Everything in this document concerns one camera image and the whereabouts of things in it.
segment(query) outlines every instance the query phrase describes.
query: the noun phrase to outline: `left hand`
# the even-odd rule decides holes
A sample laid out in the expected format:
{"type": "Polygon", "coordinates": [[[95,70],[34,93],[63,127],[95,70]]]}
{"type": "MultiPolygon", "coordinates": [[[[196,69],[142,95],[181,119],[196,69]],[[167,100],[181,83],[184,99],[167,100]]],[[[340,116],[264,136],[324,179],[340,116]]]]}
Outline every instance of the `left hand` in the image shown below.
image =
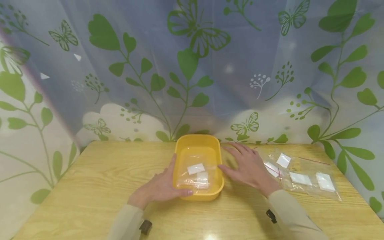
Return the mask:
{"type": "Polygon", "coordinates": [[[155,174],[149,182],[138,188],[129,197],[127,204],[144,210],[151,202],[163,202],[176,197],[188,197],[193,195],[192,190],[176,189],[173,187],[172,179],[175,161],[176,154],[172,156],[168,168],[165,168],[160,174],[155,174]]]}

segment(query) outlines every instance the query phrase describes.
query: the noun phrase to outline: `wrist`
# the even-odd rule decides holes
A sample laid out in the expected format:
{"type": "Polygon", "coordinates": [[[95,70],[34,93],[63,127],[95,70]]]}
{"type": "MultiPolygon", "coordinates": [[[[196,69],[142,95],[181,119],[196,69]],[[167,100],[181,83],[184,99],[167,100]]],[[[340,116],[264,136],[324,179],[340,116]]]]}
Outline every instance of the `wrist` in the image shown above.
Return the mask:
{"type": "Polygon", "coordinates": [[[151,202],[151,195],[144,189],[137,189],[128,199],[127,204],[144,210],[151,202]]]}

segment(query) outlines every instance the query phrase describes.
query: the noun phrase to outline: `butterfly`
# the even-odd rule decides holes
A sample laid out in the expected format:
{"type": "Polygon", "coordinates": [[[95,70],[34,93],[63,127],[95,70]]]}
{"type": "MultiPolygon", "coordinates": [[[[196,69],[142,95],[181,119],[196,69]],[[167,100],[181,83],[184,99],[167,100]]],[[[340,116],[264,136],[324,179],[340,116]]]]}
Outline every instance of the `butterfly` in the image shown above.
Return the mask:
{"type": "Polygon", "coordinates": [[[69,43],[73,44],[74,46],[77,46],[79,44],[79,41],[77,40],[76,36],[73,35],[72,29],[70,25],[67,23],[67,21],[63,20],[61,22],[61,34],[56,31],[48,31],[53,40],[56,42],[59,42],[60,47],[64,51],[69,51],[69,43]]]}
{"type": "Polygon", "coordinates": [[[23,75],[20,65],[28,61],[31,54],[23,48],[4,46],[0,49],[0,63],[4,71],[23,75]]]}
{"type": "Polygon", "coordinates": [[[177,0],[177,4],[180,10],[168,14],[168,30],[177,36],[192,37],[189,47],[200,58],[208,55],[209,48],[218,51],[231,41],[227,32],[210,26],[213,22],[202,23],[204,9],[198,17],[197,0],[177,0]]]}
{"type": "Polygon", "coordinates": [[[254,112],[249,116],[246,122],[243,124],[233,124],[231,129],[236,132],[237,135],[246,135],[248,131],[256,132],[259,129],[259,123],[256,122],[259,114],[254,112]]]}
{"type": "Polygon", "coordinates": [[[102,118],[99,118],[98,122],[93,124],[84,124],[84,128],[93,131],[96,135],[100,136],[104,133],[111,133],[111,130],[107,127],[107,124],[102,118]]]}
{"type": "Polygon", "coordinates": [[[295,8],[295,12],[293,15],[290,15],[286,11],[279,12],[279,23],[282,25],[281,34],[283,36],[288,34],[289,28],[292,26],[295,28],[300,28],[304,25],[307,18],[304,14],[308,11],[310,7],[310,0],[303,0],[299,6],[295,8]]]}

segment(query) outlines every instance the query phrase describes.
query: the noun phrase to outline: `right hand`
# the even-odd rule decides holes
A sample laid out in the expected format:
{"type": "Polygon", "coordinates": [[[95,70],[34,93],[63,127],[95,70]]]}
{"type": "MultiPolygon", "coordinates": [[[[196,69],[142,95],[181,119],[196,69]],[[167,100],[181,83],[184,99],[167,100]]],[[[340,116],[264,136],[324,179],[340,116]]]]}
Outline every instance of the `right hand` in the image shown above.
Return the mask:
{"type": "Polygon", "coordinates": [[[225,146],[223,148],[235,157],[238,169],[234,170],[228,166],[219,165],[221,171],[234,181],[258,189],[265,197],[269,197],[273,192],[281,189],[279,184],[268,173],[257,151],[242,144],[230,144],[235,149],[225,146]]]}

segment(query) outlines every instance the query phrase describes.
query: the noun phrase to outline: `leaf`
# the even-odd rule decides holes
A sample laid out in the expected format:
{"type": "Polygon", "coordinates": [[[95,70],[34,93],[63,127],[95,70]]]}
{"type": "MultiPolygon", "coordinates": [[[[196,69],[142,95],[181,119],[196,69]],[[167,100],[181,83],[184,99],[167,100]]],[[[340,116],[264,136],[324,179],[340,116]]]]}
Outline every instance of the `leaf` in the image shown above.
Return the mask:
{"type": "Polygon", "coordinates": [[[371,18],[371,13],[364,14],[356,22],[356,25],[352,30],[350,38],[368,31],[374,24],[375,20],[371,18]]]}
{"type": "Polygon", "coordinates": [[[41,120],[44,126],[47,126],[53,120],[53,114],[49,108],[43,108],[41,110],[41,120]]]}
{"type": "Polygon", "coordinates": [[[63,169],[63,155],[59,151],[53,153],[52,168],[55,178],[59,181],[61,178],[61,170],[63,169]]]}
{"type": "Polygon", "coordinates": [[[361,133],[360,128],[353,127],[333,135],[330,139],[351,139],[359,136],[360,133],[361,133]]]}
{"type": "Polygon", "coordinates": [[[237,135],[237,140],[238,141],[245,140],[245,139],[248,139],[248,138],[249,138],[249,136],[247,136],[246,134],[237,135]]]}
{"type": "Polygon", "coordinates": [[[15,130],[22,129],[27,125],[27,123],[20,118],[8,118],[8,123],[8,128],[15,130]]]}
{"type": "Polygon", "coordinates": [[[180,82],[180,79],[178,78],[178,76],[174,73],[169,73],[169,77],[170,79],[176,83],[176,84],[180,84],[181,85],[181,82],[180,82]]]}
{"type": "Polygon", "coordinates": [[[333,149],[332,145],[329,142],[323,141],[321,142],[324,146],[324,151],[328,155],[328,157],[332,160],[336,159],[335,150],[333,149]]]}
{"type": "Polygon", "coordinates": [[[25,85],[17,73],[0,72],[0,89],[20,102],[25,100],[25,85]]]}
{"type": "Polygon", "coordinates": [[[332,70],[331,66],[329,65],[329,63],[327,63],[327,62],[320,63],[319,70],[328,74],[328,75],[331,75],[333,77],[333,70],[332,70]]]}
{"type": "Polygon", "coordinates": [[[166,81],[163,77],[160,77],[157,73],[152,74],[151,79],[151,91],[160,91],[166,86],[166,81]]]}
{"type": "Polygon", "coordinates": [[[141,74],[146,73],[151,69],[152,69],[152,63],[147,58],[143,58],[141,60],[141,74]]]}
{"type": "Polygon", "coordinates": [[[384,89],[384,71],[379,72],[377,75],[377,83],[382,89],[384,89]]]}
{"type": "Polygon", "coordinates": [[[352,165],[353,170],[355,171],[357,177],[359,178],[363,186],[369,191],[375,190],[375,185],[373,184],[372,179],[368,176],[368,174],[357,163],[355,163],[348,155],[347,157],[352,165]]]}
{"type": "Polygon", "coordinates": [[[192,49],[187,48],[177,53],[177,62],[184,77],[189,81],[196,72],[199,57],[192,49]]]}
{"type": "Polygon", "coordinates": [[[377,104],[377,99],[369,88],[366,88],[361,92],[358,92],[358,100],[362,104],[365,104],[368,106],[375,106],[377,104]]]}
{"type": "Polygon", "coordinates": [[[35,92],[34,103],[42,103],[42,102],[43,102],[43,95],[41,95],[38,92],[35,92]]]}
{"type": "Polygon", "coordinates": [[[208,75],[200,78],[200,80],[197,82],[197,85],[201,88],[209,87],[214,83],[212,79],[209,78],[208,75]]]}
{"type": "Polygon", "coordinates": [[[365,159],[365,160],[373,160],[375,159],[375,154],[373,152],[359,148],[359,147],[344,147],[344,150],[347,150],[351,154],[355,155],[356,157],[365,159]]]}
{"type": "Polygon", "coordinates": [[[101,14],[94,14],[88,23],[91,33],[89,41],[92,45],[109,51],[120,50],[119,39],[108,20],[101,14]]]}
{"type": "Polygon", "coordinates": [[[127,83],[129,83],[130,85],[132,86],[135,86],[135,87],[141,87],[140,83],[136,82],[135,80],[133,80],[132,78],[125,78],[125,81],[127,83]]]}
{"type": "Polygon", "coordinates": [[[204,93],[199,93],[197,96],[195,96],[195,99],[193,99],[192,107],[203,107],[207,105],[209,102],[209,97],[205,95],[204,93]]]}
{"type": "Polygon", "coordinates": [[[128,33],[123,33],[122,40],[125,45],[125,49],[127,50],[128,54],[133,52],[136,48],[136,39],[133,37],[130,37],[128,33]]]}
{"type": "Polygon", "coordinates": [[[375,197],[370,197],[369,198],[369,206],[372,208],[372,210],[375,213],[378,213],[382,209],[381,203],[375,198],[375,197]]]}
{"type": "Polygon", "coordinates": [[[280,137],[278,139],[274,140],[273,142],[274,143],[280,143],[280,144],[286,143],[286,142],[288,142],[287,135],[282,134],[282,135],[280,135],[280,137]]]}
{"type": "Polygon", "coordinates": [[[320,135],[320,127],[319,125],[312,125],[307,130],[308,136],[313,140],[317,141],[320,135]]]}
{"type": "Polygon", "coordinates": [[[179,91],[178,91],[176,88],[172,87],[172,86],[170,86],[170,87],[168,88],[167,93],[168,93],[168,95],[170,95],[171,97],[174,97],[174,98],[181,98],[181,95],[180,95],[179,91]]]}
{"type": "Polygon", "coordinates": [[[339,154],[339,157],[337,158],[337,167],[339,168],[340,172],[345,175],[347,172],[347,158],[346,158],[346,152],[342,150],[339,154]]]}
{"type": "Polygon", "coordinates": [[[176,132],[176,139],[179,139],[181,136],[186,135],[189,131],[189,128],[190,128],[189,124],[182,125],[176,132]]]}
{"type": "Polygon", "coordinates": [[[0,101],[0,108],[3,110],[7,110],[7,111],[15,111],[16,110],[16,108],[13,105],[11,105],[7,102],[1,102],[1,101],[0,101]]]}
{"type": "Polygon", "coordinates": [[[209,130],[207,130],[207,129],[200,130],[200,131],[195,132],[194,134],[209,134],[209,130]]]}
{"type": "Polygon", "coordinates": [[[328,9],[328,15],[319,21],[319,27],[331,33],[344,32],[355,13],[357,0],[336,0],[328,9]]]}
{"type": "Polygon", "coordinates": [[[345,62],[354,62],[365,58],[368,54],[367,45],[361,45],[355,49],[348,57],[345,62]]]}
{"type": "Polygon", "coordinates": [[[361,67],[355,67],[345,76],[340,85],[345,88],[356,88],[361,86],[366,78],[367,75],[361,70],[361,67]]]}
{"type": "Polygon", "coordinates": [[[156,132],[156,137],[160,139],[163,142],[169,142],[169,138],[165,132],[162,131],[157,131],[156,132]]]}
{"type": "Polygon", "coordinates": [[[109,71],[115,76],[120,77],[124,71],[124,63],[113,63],[109,66],[109,71]]]}
{"type": "Polygon", "coordinates": [[[76,148],[76,145],[73,142],[72,146],[71,146],[70,159],[68,161],[68,166],[72,165],[73,160],[74,160],[74,158],[76,156],[76,153],[77,153],[77,148],[76,148]]]}
{"type": "Polygon", "coordinates": [[[328,45],[328,46],[324,46],[324,47],[321,47],[321,48],[315,50],[311,54],[312,62],[315,63],[315,62],[319,61],[320,59],[325,57],[328,53],[330,53],[334,48],[337,48],[337,47],[336,46],[328,45]]]}
{"type": "Polygon", "coordinates": [[[50,192],[51,190],[45,188],[37,190],[32,193],[30,200],[33,204],[41,204],[50,192]]]}

